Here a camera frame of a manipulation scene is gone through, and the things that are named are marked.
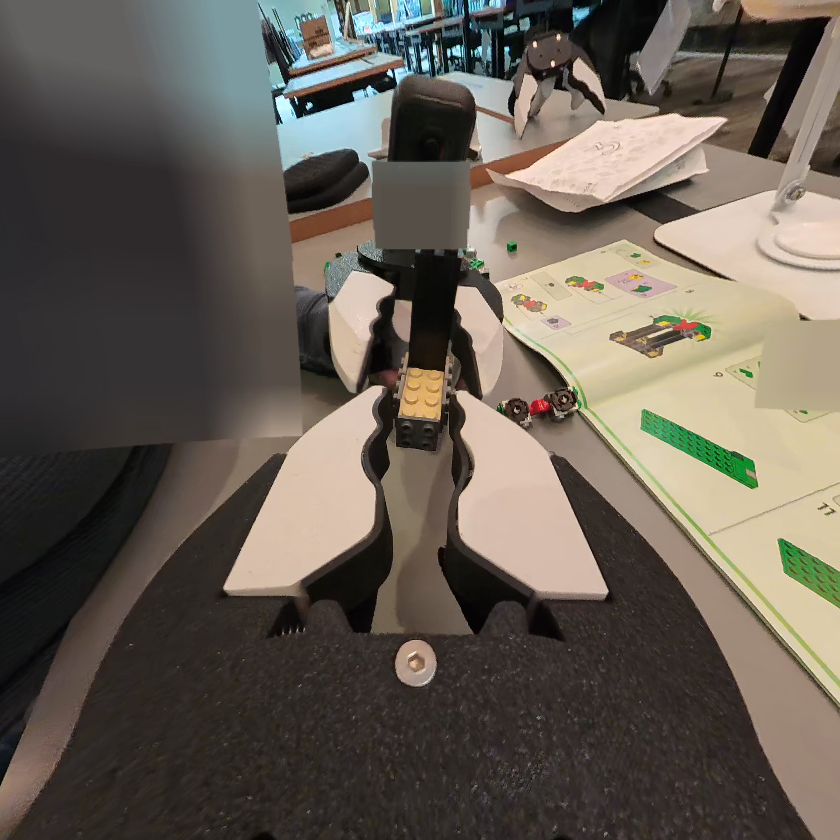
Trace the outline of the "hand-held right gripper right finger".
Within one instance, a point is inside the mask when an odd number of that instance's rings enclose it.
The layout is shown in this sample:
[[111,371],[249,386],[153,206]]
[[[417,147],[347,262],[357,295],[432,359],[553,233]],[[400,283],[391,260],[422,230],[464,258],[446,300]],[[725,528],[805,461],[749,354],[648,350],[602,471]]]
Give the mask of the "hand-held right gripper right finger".
[[478,634],[501,603],[519,604],[535,627],[544,604],[605,602],[558,459],[467,392],[451,399],[449,435],[454,488],[439,564],[469,629]]

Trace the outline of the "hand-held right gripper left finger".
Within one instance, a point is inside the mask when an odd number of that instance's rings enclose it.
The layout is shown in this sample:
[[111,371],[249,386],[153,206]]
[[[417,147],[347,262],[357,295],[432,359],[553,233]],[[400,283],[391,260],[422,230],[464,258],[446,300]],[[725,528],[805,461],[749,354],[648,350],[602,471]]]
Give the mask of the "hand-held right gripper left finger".
[[382,478],[392,394],[371,386],[289,449],[224,583],[229,596],[336,602],[350,627],[372,630],[393,562]]

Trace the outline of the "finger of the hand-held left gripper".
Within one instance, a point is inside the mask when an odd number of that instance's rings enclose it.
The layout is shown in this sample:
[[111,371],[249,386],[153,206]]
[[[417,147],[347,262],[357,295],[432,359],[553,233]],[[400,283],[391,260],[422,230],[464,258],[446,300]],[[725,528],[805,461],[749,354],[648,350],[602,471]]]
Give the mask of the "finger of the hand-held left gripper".
[[476,287],[459,286],[451,350],[459,364],[458,382],[481,400],[496,386],[503,362],[504,329]]
[[391,301],[395,292],[391,282],[354,270],[329,303],[332,365],[350,393],[365,388],[375,325],[382,318],[382,303]]

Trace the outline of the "black and tan brick assembly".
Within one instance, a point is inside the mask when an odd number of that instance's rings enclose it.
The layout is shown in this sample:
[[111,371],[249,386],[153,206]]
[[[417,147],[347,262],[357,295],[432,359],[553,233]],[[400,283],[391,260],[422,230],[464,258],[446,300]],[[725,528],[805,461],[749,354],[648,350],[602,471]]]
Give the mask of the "black and tan brick assembly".
[[418,250],[408,348],[395,414],[398,447],[433,453],[447,418],[460,261],[455,249]]

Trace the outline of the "grey desk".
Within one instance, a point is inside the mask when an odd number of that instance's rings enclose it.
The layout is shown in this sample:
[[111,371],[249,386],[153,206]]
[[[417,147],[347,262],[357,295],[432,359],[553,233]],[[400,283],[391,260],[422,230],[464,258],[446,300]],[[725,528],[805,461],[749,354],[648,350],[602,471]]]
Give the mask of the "grey desk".
[[[775,188],[780,162],[722,149],[707,151],[710,172],[665,194],[706,210]],[[668,255],[653,241],[653,209],[626,205],[564,222],[535,200],[506,198],[493,185],[473,193],[470,241],[489,257],[495,277],[509,277],[573,256],[623,235]],[[371,233],[363,222],[292,244],[294,280],[320,289],[319,258],[350,249]],[[505,242],[518,242],[508,254]],[[515,340],[505,338],[505,360],[497,396],[505,386],[545,386],[552,371]],[[332,380],[301,378],[304,428],[346,398]],[[759,740],[779,781],[815,838],[831,838],[838,795],[838,709],[738,593],[705,561],[699,550],[623,467],[613,451],[582,420],[549,424],[535,437],[566,457],[584,478],[622,513],[687,588],[706,618],[738,682]],[[10,835],[44,788],[67,746],[97,668],[120,625],[146,585],[190,531],[211,515],[267,459],[291,440],[177,444],[143,519],[114,565],[70,623],[37,698],[23,740],[2,782],[2,838]],[[431,560],[416,574],[388,581],[376,615],[380,626],[454,631],[464,625],[453,600],[442,591]]]

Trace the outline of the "wooden background table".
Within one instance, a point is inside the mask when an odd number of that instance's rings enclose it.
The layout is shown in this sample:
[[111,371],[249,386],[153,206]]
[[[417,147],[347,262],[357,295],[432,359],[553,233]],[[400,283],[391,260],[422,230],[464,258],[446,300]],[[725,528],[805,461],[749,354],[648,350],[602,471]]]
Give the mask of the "wooden background table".
[[396,72],[406,68],[402,56],[368,51],[290,77],[283,98],[290,103],[296,119],[326,111],[354,101],[358,91],[376,93],[396,88]]

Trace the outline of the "small red green brick assembly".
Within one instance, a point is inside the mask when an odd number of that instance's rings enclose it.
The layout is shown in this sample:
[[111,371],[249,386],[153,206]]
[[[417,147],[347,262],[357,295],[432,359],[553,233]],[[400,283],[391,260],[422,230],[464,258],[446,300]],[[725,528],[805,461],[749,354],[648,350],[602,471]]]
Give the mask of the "small red green brick assembly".
[[548,419],[558,424],[576,413],[579,407],[577,391],[564,387],[548,392],[530,402],[519,397],[512,397],[499,402],[497,411],[516,425],[530,429],[535,418]]

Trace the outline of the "pile of green bricks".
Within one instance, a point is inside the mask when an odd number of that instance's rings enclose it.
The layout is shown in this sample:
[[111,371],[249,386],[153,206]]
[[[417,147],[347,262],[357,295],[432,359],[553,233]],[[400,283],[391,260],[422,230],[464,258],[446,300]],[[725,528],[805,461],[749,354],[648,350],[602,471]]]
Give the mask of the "pile of green bricks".
[[[518,252],[518,242],[515,240],[508,240],[505,242],[505,250],[506,253],[510,255],[516,254]],[[373,239],[369,239],[357,245],[354,254],[351,254],[349,251],[337,252],[335,257],[324,263],[323,275],[325,279],[330,276],[333,268],[333,262],[337,265],[335,272],[344,270],[344,268],[353,270],[354,266],[357,268],[364,268],[368,265],[368,263],[384,266],[413,266],[414,252],[409,251],[406,252],[406,254],[404,254],[401,250],[388,250],[386,252],[382,248],[378,248]],[[460,249],[458,251],[458,258],[465,260],[468,266],[473,267],[481,267],[486,262],[478,257],[477,248],[473,246],[467,246],[466,248]]]

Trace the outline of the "stack of black pads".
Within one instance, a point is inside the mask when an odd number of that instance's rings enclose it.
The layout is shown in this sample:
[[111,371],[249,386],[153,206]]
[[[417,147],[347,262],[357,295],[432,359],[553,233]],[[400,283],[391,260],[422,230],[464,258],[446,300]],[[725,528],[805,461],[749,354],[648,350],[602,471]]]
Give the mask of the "stack of black pads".
[[283,171],[288,213],[304,214],[337,206],[370,176],[368,165],[352,149],[304,158]]

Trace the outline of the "brown paper bag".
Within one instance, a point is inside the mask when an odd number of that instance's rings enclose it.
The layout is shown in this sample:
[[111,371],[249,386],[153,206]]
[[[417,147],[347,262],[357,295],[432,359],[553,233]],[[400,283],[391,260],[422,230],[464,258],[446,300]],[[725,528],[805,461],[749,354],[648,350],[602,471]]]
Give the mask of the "brown paper bag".
[[301,17],[299,31],[303,51],[308,60],[320,60],[334,55],[332,31],[325,15],[315,17],[308,14]]

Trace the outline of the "spare black and white gripper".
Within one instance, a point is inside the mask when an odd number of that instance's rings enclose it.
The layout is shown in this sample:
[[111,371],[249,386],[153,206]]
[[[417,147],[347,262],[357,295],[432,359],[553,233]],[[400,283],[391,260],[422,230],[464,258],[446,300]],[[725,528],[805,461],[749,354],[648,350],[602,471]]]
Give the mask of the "spare black and white gripper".
[[589,102],[602,116],[606,113],[602,81],[583,48],[559,31],[531,35],[526,38],[508,99],[519,139],[555,90],[570,93],[573,110]]

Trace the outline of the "green instruction booklet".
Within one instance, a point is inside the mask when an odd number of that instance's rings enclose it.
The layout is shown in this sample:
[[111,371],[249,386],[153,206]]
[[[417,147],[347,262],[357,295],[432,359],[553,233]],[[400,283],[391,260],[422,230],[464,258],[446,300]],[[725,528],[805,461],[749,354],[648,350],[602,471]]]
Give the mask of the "green instruction booklet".
[[496,285],[511,336],[838,703],[838,413],[755,406],[794,303],[626,240]]

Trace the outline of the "folded white paper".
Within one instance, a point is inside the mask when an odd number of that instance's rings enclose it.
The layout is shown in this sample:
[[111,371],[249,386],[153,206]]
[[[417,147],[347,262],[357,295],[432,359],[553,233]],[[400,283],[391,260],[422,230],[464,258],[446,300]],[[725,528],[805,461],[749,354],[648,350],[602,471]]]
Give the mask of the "folded white paper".
[[602,120],[525,169],[489,175],[499,186],[578,214],[705,174],[702,145],[726,122],[678,113]]

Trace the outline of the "white tablet stand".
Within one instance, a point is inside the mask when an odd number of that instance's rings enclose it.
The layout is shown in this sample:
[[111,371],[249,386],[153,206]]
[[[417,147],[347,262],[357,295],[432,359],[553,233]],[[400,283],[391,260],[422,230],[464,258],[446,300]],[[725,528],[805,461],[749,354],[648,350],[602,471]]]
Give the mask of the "white tablet stand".
[[839,87],[839,16],[816,57],[814,88],[775,192],[661,225],[654,239],[719,275],[790,299],[806,319],[839,317],[838,199],[805,179]]

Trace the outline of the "wood framed black screen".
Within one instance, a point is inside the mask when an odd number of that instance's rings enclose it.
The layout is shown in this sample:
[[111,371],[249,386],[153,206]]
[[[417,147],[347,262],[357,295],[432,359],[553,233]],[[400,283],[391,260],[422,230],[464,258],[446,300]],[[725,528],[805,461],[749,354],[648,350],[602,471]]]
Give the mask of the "wood framed black screen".
[[751,17],[771,23],[839,15],[839,1],[741,1]]

